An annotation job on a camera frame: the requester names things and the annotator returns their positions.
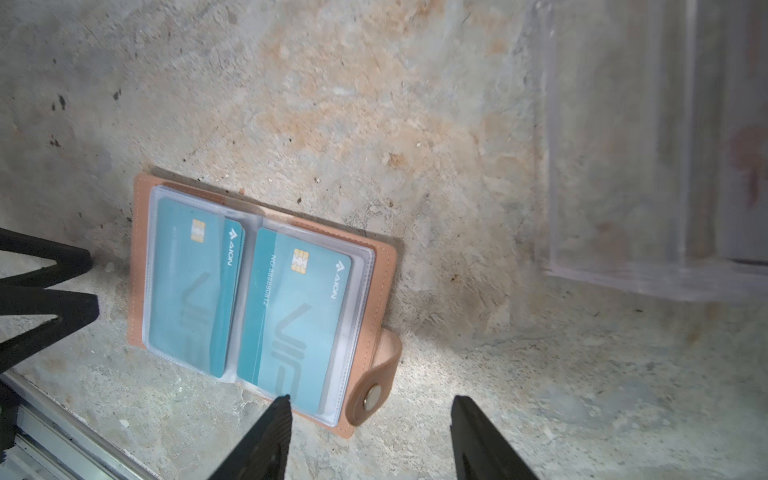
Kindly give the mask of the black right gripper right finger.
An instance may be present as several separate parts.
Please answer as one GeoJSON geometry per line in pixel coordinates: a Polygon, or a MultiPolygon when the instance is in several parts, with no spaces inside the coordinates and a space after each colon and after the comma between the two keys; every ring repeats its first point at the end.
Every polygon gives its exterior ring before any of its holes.
{"type": "Polygon", "coordinates": [[[457,479],[539,479],[469,396],[454,398],[450,434],[457,479]]]}

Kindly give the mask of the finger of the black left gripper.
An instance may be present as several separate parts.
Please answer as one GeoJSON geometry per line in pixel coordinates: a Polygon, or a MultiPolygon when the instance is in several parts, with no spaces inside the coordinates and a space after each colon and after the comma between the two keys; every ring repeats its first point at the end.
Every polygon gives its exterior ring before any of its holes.
{"type": "Polygon", "coordinates": [[[4,277],[2,286],[47,288],[89,272],[93,258],[86,249],[1,229],[1,250],[53,261],[27,273],[4,277]]]}
{"type": "Polygon", "coordinates": [[[1,343],[1,372],[93,323],[100,314],[94,294],[2,286],[1,316],[48,316],[40,325],[1,343]]]}

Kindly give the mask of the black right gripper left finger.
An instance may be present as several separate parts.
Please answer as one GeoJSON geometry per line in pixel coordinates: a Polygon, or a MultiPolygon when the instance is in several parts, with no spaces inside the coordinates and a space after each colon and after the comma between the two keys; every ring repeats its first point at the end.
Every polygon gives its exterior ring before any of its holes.
{"type": "Polygon", "coordinates": [[[275,398],[209,479],[284,479],[292,423],[290,396],[275,398]]]}

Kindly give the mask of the teal card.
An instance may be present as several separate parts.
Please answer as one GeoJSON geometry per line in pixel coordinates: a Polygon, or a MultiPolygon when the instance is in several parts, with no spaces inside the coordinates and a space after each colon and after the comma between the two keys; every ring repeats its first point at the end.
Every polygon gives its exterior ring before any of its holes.
{"type": "Polygon", "coordinates": [[[341,252],[269,228],[257,231],[239,379],[318,413],[351,266],[341,252]]]}
{"type": "Polygon", "coordinates": [[[244,241],[233,218],[179,199],[157,201],[146,335],[153,351],[225,374],[244,241]]]}

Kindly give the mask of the pink leather card holder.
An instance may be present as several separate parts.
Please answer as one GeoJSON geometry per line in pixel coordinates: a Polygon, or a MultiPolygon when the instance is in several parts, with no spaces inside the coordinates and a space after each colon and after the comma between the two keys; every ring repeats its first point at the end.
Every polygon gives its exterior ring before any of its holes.
{"type": "Polygon", "coordinates": [[[343,438],[387,400],[392,245],[149,174],[133,206],[130,344],[343,438]]]}

